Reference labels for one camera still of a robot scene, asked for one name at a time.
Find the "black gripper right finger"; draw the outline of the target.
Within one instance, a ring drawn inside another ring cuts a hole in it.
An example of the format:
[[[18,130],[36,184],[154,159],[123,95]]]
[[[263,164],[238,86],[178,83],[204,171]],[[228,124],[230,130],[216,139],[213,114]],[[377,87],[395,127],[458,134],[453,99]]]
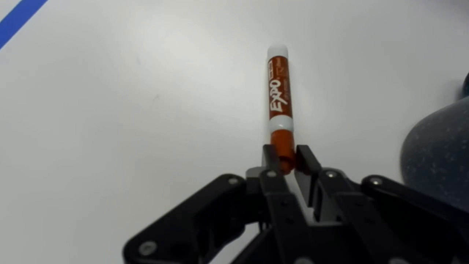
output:
[[[465,211],[380,174],[355,183],[307,145],[296,167],[310,177],[302,255],[314,264],[469,264]]]

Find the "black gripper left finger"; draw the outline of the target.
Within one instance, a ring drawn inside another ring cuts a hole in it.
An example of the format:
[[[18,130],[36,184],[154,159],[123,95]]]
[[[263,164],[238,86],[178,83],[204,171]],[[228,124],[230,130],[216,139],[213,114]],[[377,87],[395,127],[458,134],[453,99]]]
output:
[[[263,146],[264,164],[248,177],[226,172],[134,234],[125,264],[210,264],[245,228],[261,231],[233,264],[286,264],[288,230],[307,225],[298,196],[282,171],[280,152]]]

